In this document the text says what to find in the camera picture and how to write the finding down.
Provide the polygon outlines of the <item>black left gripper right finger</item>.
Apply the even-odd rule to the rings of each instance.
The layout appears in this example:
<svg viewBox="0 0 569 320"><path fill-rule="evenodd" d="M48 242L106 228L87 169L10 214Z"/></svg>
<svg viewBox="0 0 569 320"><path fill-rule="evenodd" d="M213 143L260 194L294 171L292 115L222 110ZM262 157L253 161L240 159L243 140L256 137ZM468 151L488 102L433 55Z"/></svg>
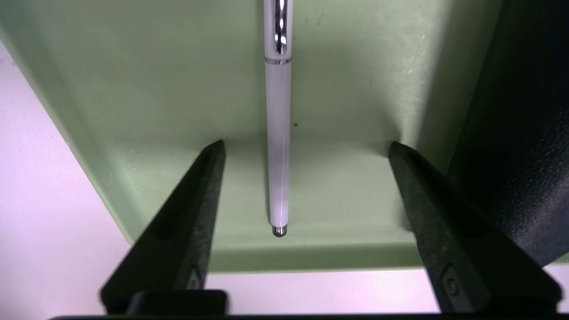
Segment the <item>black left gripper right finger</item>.
<svg viewBox="0 0 569 320"><path fill-rule="evenodd" d="M394 141L389 162L441 312L557 313L559 284L419 152Z"/></svg>

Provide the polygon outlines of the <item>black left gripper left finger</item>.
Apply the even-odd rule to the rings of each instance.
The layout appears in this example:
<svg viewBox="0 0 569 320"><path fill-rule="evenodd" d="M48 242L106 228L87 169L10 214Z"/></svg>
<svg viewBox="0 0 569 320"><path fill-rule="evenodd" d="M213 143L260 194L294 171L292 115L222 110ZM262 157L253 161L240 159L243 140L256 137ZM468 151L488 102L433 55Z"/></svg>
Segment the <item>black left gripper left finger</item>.
<svg viewBox="0 0 569 320"><path fill-rule="evenodd" d="M225 143L205 147L101 289L108 314L225 314L206 290Z"/></svg>

